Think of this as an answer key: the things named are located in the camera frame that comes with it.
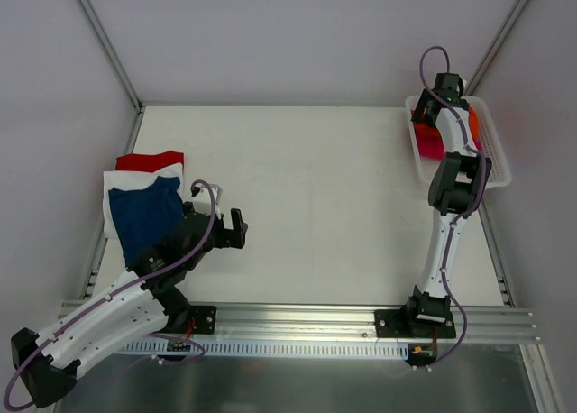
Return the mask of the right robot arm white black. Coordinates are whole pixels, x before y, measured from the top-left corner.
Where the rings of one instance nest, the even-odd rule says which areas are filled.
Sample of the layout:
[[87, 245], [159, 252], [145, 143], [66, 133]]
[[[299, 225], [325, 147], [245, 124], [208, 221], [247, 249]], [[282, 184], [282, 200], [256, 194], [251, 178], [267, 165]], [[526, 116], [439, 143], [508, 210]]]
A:
[[433, 230], [425, 268], [403, 312], [412, 337], [455, 338], [451, 290], [457, 245], [466, 222], [477, 210], [488, 180], [491, 160], [477, 147], [471, 128], [464, 83], [454, 73], [439, 73], [426, 86], [411, 120], [440, 133], [444, 156], [429, 186]]

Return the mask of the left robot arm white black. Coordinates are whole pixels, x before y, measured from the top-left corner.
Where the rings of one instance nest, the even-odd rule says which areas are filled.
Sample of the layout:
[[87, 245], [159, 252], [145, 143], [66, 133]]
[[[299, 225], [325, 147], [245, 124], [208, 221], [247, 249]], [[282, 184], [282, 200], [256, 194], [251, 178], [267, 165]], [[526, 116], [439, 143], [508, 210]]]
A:
[[12, 336], [14, 374], [3, 396], [7, 410], [19, 411], [10, 401], [16, 382], [27, 389], [30, 406], [46, 408], [130, 342], [184, 329], [193, 312], [178, 284], [214, 249], [242, 249], [248, 231], [238, 208], [230, 211], [230, 227], [215, 211], [186, 208], [183, 220], [109, 287], [51, 326], [25, 327]]

